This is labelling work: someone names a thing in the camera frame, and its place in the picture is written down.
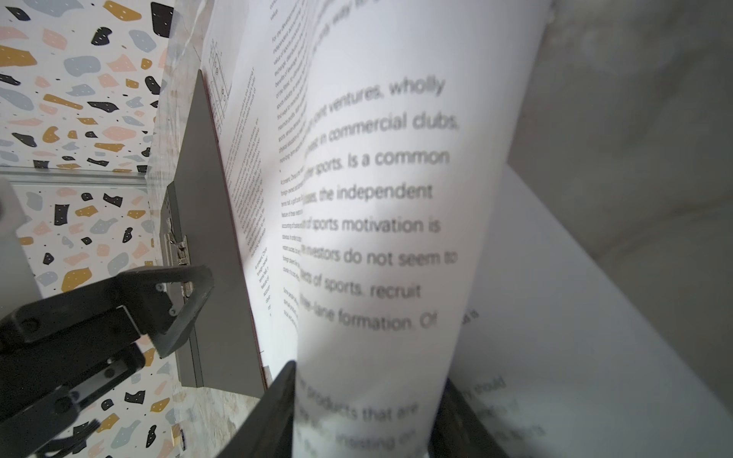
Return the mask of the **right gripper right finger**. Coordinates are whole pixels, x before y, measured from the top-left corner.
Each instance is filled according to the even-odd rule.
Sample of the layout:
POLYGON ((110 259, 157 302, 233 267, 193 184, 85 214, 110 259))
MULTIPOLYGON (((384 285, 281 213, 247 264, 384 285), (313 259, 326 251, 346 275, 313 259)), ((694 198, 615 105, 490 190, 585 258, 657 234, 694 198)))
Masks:
POLYGON ((451 380, 445 389, 429 439, 430 458, 508 458, 451 380))

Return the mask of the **printed paper sheet top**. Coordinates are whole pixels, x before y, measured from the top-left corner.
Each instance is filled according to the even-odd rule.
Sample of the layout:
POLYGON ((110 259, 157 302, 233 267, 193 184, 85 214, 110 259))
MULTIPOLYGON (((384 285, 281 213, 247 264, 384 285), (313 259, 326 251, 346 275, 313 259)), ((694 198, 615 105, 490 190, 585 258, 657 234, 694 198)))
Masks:
POLYGON ((294 456, 425 453, 549 9, 280 5, 294 456))

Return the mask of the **printed paper sheet with diagram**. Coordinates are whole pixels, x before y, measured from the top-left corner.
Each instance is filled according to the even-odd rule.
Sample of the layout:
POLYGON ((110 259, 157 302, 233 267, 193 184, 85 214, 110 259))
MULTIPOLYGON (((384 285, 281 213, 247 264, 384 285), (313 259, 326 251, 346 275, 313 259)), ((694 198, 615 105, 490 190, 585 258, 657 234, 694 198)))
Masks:
POLYGON ((262 365, 297 358, 305 1, 218 1, 203 44, 262 365))

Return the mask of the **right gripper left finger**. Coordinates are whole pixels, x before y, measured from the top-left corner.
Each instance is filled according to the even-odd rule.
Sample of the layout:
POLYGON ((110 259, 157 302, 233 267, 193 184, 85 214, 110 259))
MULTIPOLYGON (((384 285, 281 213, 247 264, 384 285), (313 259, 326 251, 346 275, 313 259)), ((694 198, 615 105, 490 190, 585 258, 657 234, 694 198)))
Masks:
POLYGON ((296 368, 295 361, 286 363, 219 458, 292 456, 296 368))

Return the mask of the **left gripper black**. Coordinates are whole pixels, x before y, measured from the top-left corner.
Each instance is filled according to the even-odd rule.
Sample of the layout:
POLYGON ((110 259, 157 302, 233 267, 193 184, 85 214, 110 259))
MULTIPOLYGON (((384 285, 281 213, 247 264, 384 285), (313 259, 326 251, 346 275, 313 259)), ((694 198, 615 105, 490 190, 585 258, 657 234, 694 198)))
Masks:
POLYGON ((1 456, 66 457, 100 427, 70 436, 69 387, 148 336, 163 356, 188 339, 214 287, 205 266, 141 267, 24 305, 1 320, 1 456))

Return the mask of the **orange folder black inside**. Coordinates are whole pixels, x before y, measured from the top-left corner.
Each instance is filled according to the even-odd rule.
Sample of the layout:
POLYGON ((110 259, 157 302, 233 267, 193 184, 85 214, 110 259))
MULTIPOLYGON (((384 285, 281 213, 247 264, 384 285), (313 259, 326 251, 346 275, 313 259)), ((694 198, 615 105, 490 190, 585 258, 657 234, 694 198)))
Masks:
POLYGON ((177 350, 179 381, 260 398, 266 390, 215 122, 198 76, 173 181, 161 208, 167 265, 204 265, 214 288, 177 350))

